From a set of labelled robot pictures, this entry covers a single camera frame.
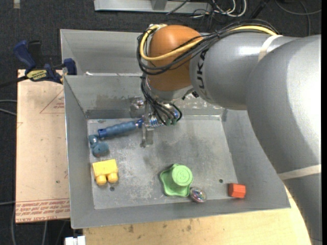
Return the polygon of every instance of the blue tool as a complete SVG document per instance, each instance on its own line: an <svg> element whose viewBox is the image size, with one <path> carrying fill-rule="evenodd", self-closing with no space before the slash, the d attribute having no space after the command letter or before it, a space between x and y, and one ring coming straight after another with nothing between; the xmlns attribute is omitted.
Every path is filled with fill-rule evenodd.
<svg viewBox="0 0 327 245"><path fill-rule="evenodd" d="M116 136L118 134L133 131L136 128L141 128L142 124L143 124L143 120L140 119L138 121L132 120L132 121L123 122L121 124L117 124L114 126L109 126L104 129L98 129L99 138L112 137L112 136Z"/></svg>

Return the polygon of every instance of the yellow toy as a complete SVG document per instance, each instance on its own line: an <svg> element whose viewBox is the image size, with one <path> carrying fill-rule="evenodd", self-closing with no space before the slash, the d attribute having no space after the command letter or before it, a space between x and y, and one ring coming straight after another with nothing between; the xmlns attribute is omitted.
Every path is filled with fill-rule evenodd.
<svg viewBox="0 0 327 245"><path fill-rule="evenodd" d="M94 177L98 185L118 181L118 168L115 159L99 161L92 164Z"/></svg>

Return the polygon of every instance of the green bottle cap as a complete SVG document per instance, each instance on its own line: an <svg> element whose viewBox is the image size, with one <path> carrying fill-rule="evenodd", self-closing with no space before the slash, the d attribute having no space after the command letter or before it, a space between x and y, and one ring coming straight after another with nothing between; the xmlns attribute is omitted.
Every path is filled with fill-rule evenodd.
<svg viewBox="0 0 327 245"><path fill-rule="evenodd" d="M167 196L187 197L190 194L193 174L185 165L174 164L161 172L160 179Z"/></svg>
<svg viewBox="0 0 327 245"><path fill-rule="evenodd" d="M173 181L182 187L188 186L193 181L193 175L189 168L185 165L179 165L172 170Z"/></svg>

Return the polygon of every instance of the blue clamp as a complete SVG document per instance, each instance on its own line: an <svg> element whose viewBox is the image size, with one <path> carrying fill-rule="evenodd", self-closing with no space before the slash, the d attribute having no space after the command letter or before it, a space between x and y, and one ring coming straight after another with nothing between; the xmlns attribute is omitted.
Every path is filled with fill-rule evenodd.
<svg viewBox="0 0 327 245"><path fill-rule="evenodd" d="M28 79L32 80L33 82L51 81L62 84L62 76L58 74L56 70L52 69L49 64L45 64L42 69L35 68L36 63L28 51L27 42L25 40L19 42L14 47L14 54L21 62L27 65L25 76ZM66 67L68 75L77 74L76 65L72 58L65 59L60 67Z"/></svg>

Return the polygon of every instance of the orange block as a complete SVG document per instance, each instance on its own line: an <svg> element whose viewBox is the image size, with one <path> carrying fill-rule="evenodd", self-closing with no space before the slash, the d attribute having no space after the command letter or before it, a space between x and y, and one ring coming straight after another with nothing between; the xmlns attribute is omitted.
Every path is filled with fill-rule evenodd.
<svg viewBox="0 0 327 245"><path fill-rule="evenodd" d="M244 198L246 187L243 184L230 183L228 185L228 195L234 198Z"/></svg>

